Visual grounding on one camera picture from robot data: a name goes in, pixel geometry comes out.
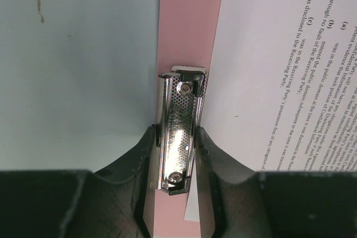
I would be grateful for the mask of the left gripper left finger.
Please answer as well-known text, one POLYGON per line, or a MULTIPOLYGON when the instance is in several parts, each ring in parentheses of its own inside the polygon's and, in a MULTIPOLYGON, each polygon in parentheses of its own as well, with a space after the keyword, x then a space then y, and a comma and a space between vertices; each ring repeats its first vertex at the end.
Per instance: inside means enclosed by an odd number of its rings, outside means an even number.
POLYGON ((128 152, 95 174, 101 186, 98 229, 94 237, 153 237, 153 224, 144 222, 151 153, 156 128, 150 126, 128 152))

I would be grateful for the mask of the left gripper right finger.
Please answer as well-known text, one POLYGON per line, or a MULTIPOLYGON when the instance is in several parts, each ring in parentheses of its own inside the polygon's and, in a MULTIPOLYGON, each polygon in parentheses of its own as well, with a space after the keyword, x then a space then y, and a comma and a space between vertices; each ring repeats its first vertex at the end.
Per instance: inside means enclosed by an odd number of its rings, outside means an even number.
POLYGON ((255 171, 220 149, 204 128, 195 150, 201 237, 267 237, 255 171))

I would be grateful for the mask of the printed text sheet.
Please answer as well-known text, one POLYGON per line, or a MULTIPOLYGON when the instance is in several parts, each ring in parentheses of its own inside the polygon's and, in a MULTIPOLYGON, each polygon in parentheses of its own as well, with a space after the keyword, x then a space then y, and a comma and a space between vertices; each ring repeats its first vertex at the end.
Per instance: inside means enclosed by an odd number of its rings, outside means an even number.
POLYGON ((356 0, 222 0, 201 125, 254 171, 355 171, 356 0))

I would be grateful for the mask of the metal clipboard clip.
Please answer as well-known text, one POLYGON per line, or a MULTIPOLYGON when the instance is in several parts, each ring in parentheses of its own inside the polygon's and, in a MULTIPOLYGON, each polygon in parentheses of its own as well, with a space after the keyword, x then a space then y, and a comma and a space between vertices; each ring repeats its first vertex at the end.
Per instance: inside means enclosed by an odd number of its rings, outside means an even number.
POLYGON ((158 77, 156 187, 170 196, 190 189, 207 81, 207 69, 192 66, 173 66, 158 77))

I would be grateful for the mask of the pink clipboard folder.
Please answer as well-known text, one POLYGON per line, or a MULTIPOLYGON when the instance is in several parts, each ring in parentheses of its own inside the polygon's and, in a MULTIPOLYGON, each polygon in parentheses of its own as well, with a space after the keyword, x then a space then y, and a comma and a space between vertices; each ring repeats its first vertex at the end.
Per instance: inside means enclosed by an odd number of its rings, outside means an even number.
MULTIPOLYGON (((221 0, 160 0, 157 74, 175 65, 209 69, 221 0)), ((199 237, 200 224, 184 219, 188 195, 148 189, 144 221, 152 237, 199 237)))

